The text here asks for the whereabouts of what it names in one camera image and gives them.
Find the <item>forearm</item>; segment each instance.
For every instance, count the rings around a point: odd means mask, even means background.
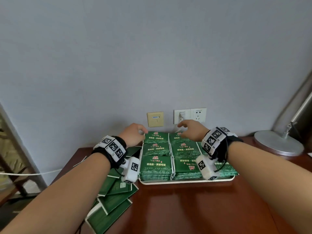
[[[228,161],[299,233],[312,230],[312,173],[271,153],[233,142]]]
[[[74,233],[110,170],[94,153],[38,195],[1,234]]]

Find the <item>white electrical wire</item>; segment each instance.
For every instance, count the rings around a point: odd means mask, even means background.
[[[46,173],[35,173],[35,174],[16,174],[16,173],[0,173],[0,175],[8,175],[8,176],[37,176],[37,175],[43,175],[43,174],[48,174],[48,173],[55,173],[58,172],[62,169],[46,172]]]

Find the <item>light blue wall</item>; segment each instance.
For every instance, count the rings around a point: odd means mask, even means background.
[[[312,0],[0,0],[0,102],[41,172],[146,113],[271,129],[311,70]],[[44,176],[49,184],[56,174]]]

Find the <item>brown table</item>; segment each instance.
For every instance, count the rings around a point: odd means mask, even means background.
[[[244,142],[256,146],[253,137]],[[89,155],[92,148],[80,148],[55,180]],[[312,171],[307,154],[285,159]],[[296,233],[241,176],[230,182],[143,185],[133,204],[106,232],[120,234],[183,233]],[[84,224],[82,233],[93,233]]]

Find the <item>silver lamp base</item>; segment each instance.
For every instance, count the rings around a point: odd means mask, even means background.
[[[304,147],[294,138],[287,136],[285,139],[274,131],[262,130],[255,133],[255,141],[271,153],[283,156],[298,156]]]

